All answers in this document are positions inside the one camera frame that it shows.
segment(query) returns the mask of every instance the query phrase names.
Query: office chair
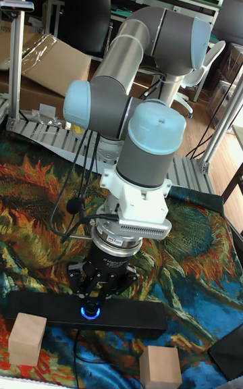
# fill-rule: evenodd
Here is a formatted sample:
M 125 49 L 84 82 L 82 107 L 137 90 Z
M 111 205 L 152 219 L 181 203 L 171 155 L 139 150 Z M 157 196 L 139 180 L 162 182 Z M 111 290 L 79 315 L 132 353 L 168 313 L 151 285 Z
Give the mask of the office chair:
M 102 57 L 111 34 L 110 19 L 111 0 L 65 0 L 60 39 L 83 53 Z
M 225 41 L 219 41 L 218 43 L 214 44 L 213 47 L 205 55 L 202 68 L 196 71 L 192 71 L 188 75 L 186 75 L 182 80 L 181 87 L 193 87 L 197 86 L 197 84 L 200 83 L 200 86 L 198 88 L 199 94 L 201 88 L 203 87 L 203 83 L 206 80 L 207 74 L 209 73 L 212 63 L 215 61 L 215 59 L 217 59 L 219 54 L 223 51 L 224 47 Z M 174 101 L 177 101 L 178 103 L 182 104 L 188 110 L 188 117 L 192 117 L 193 109 L 191 108 L 191 106 L 189 106 L 189 104 L 187 104 L 187 101 L 189 101 L 189 97 L 178 92 L 175 96 Z

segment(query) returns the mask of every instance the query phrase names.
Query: white chair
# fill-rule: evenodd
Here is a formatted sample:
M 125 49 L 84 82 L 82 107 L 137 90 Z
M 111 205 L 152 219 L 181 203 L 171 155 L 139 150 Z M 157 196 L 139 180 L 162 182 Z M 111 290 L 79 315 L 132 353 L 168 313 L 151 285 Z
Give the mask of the white chair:
M 200 83 L 196 91 L 196 95 L 193 99 L 194 102 L 196 102 L 198 99 L 199 93 L 203 87 L 203 84 L 206 80 L 207 74 L 209 73 L 212 63 L 215 61 L 215 59 L 217 59 L 219 54 L 223 51 L 224 47 L 225 41 L 219 41 L 218 43 L 214 44 L 213 47 L 205 55 L 202 68 L 190 72 L 182 80 L 181 87 L 183 88 L 193 87 Z M 182 93 L 178 92 L 175 96 L 174 101 L 177 101 L 178 103 L 182 104 L 188 110 L 188 117 L 192 117 L 193 109 L 191 108 L 191 106 L 189 106 L 189 104 L 187 104 L 189 98 L 186 95 L 183 95 Z

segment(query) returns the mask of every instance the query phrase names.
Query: light blue joint cap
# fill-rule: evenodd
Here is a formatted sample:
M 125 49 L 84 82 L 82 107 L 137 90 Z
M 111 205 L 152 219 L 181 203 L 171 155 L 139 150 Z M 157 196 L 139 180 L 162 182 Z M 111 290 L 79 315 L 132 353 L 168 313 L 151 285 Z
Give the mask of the light blue joint cap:
M 210 35 L 210 24 L 196 17 L 192 23 L 191 39 L 191 61 L 194 70 L 199 70 L 203 66 Z
M 153 155 L 168 155 L 182 143 L 185 118 L 165 103 L 141 103 L 128 124 L 132 142 Z
M 88 81 L 73 81 L 66 93 L 63 104 L 63 116 L 67 122 L 88 128 L 90 121 L 91 93 Z

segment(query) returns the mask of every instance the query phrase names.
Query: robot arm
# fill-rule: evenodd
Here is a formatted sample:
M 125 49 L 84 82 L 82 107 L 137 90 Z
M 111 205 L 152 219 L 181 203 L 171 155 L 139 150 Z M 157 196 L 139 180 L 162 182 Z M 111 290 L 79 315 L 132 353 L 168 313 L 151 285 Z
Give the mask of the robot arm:
M 209 36 L 206 22 L 161 8 L 141 9 L 121 25 L 91 82 L 73 82 L 67 91 L 67 121 L 125 140 L 118 162 L 102 175 L 101 187 L 109 194 L 98 210 L 118 215 L 119 221 L 96 219 L 86 260 L 69 267 L 74 292 L 88 299 L 83 308 L 88 319 L 97 316 L 97 303 L 120 294 L 137 278 L 128 260 L 142 238 L 164 239 L 171 229 L 165 203 L 171 182 L 165 177 L 186 121 L 169 106 L 181 79 L 202 66 Z M 155 58 L 165 76 L 162 101 L 128 95 L 144 53 Z M 91 300 L 98 282 L 103 287 Z
M 65 119 L 125 139 L 128 122 L 142 102 L 128 93 L 144 54 L 153 56 L 164 74 L 161 99 L 170 106 L 183 77 L 202 67 L 210 32 L 208 23 L 163 8 L 134 12 L 121 25 L 91 82 L 71 84 L 63 108 Z

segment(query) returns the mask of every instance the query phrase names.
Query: black chair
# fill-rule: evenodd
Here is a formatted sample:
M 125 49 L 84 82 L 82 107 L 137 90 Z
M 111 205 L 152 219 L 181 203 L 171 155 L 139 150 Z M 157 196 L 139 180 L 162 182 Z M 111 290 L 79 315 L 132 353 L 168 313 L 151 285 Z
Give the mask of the black chair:
M 108 33 L 110 37 L 110 19 L 111 0 L 65 0 L 60 39 L 83 53 L 102 57 Z

